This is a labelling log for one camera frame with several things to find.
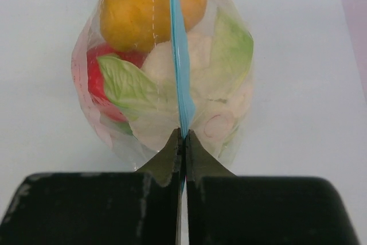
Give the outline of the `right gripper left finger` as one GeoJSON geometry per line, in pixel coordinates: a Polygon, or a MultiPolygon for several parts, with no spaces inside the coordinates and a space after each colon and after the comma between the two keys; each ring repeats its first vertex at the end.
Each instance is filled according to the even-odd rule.
{"type": "Polygon", "coordinates": [[[180,244],[182,138],[135,172],[37,173],[1,221],[2,244],[180,244]]]}

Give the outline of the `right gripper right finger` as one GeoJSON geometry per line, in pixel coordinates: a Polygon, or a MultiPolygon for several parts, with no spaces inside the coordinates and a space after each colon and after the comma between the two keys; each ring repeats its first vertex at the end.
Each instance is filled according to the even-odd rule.
{"type": "Polygon", "coordinates": [[[358,244],[335,187],[319,177],[237,176],[190,131],[190,244],[358,244]]]}

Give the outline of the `white cauliflower toy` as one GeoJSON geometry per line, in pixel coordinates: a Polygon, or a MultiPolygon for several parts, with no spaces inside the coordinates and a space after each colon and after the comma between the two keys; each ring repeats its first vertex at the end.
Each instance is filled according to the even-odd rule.
{"type": "MultiPolygon", "coordinates": [[[[236,134],[249,108],[253,85],[248,75],[253,41],[247,36],[222,40],[200,33],[188,34],[190,56],[190,92],[196,105],[191,128],[203,147],[220,156],[236,134]]],[[[169,42],[158,44],[146,57],[142,71],[157,84],[174,81],[174,65],[169,42]]],[[[130,122],[132,133],[153,150],[161,150],[173,128],[177,115],[142,116],[130,122]]]]}

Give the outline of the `red apple toy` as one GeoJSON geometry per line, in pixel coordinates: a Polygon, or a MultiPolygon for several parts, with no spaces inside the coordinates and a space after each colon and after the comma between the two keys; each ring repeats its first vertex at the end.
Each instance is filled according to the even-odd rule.
{"type": "Polygon", "coordinates": [[[147,53],[137,51],[119,52],[107,43],[99,44],[87,51],[88,92],[93,104],[110,119],[117,122],[126,122],[126,117],[107,99],[104,93],[104,80],[97,62],[97,58],[104,55],[117,55],[120,59],[141,68],[147,53]]]}

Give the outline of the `clear zip top bag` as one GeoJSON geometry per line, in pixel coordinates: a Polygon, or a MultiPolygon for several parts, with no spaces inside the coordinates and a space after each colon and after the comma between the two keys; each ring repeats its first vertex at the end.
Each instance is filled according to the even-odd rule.
{"type": "MultiPolygon", "coordinates": [[[[155,156],[160,150],[156,151],[150,149],[141,143],[132,133],[130,122],[147,115],[156,116],[157,114],[159,115],[161,113],[166,115],[176,114],[178,118],[178,124],[177,127],[172,129],[171,133],[175,129],[180,129],[183,135],[186,135],[189,131],[194,131],[191,128],[191,125],[196,114],[196,105],[190,93],[190,59],[188,53],[187,33],[199,32],[208,36],[213,35],[214,23],[218,11],[230,16],[245,30],[248,31],[248,29],[241,19],[239,12],[237,11],[232,0],[207,0],[206,10],[202,20],[191,30],[186,30],[180,1],[170,0],[171,36],[170,40],[166,42],[171,43],[172,61],[175,73],[174,84],[177,109],[174,112],[152,110],[143,113],[141,116],[133,120],[129,120],[123,111],[120,110],[118,106],[113,104],[127,119],[126,122],[117,122],[102,114],[97,109],[97,107],[93,104],[91,96],[88,92],[87,51],[99,44],[107,43],[100,32],[101,2],[102,0],[98,1],[93,13],[89,17],[85,27],[77,39],[72,53],[71,73],[79,97],[80,107],[97,136],[106,145],[108,145],[109,148],[116,155],[118,155],[130,169],[137,170],[148,160],[153,158],[153,156],[155,156]]],[[[237,145],[240,139],[240,130],[247,113],[239,123],[238,128],[236,129],[236,134],[233,136],[233,139],[230,141],[230,143],[227,144],[222,154],[220,154],[218,157],[215,157],[211,154],[223,165],[230,165],[236,154],[237,145]]]]}

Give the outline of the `green lettuce toy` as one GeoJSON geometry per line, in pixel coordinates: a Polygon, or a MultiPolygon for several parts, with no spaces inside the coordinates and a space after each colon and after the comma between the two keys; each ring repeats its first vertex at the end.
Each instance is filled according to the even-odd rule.
{"type": "MultiPolygon", "coordinates": [[[[247,36],[250,33],[242,28],[227,14],[218,11],[214,23],[213,41],[247,36]]],[[[152,81],[142,68],[122,60],[115,55],[97,58],[104,80],[104,92],[107,99],[123,111],[129,120],[152,110],[174,112],[177,109],[174,81],[171,84],[157,84],[152,81]]]]}

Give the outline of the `orange fruit toy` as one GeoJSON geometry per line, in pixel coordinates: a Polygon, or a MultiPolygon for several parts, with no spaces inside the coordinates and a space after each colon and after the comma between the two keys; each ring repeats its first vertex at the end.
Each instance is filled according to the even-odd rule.
{"type": "MultiPolygon", "coordinates": [[[[185,29],[203,18],[207,0],[179,0],[185,29]]],[[[115,50],[149,52],[170,40],[170,0],[102,0],[100,32],[115,50]]]]}

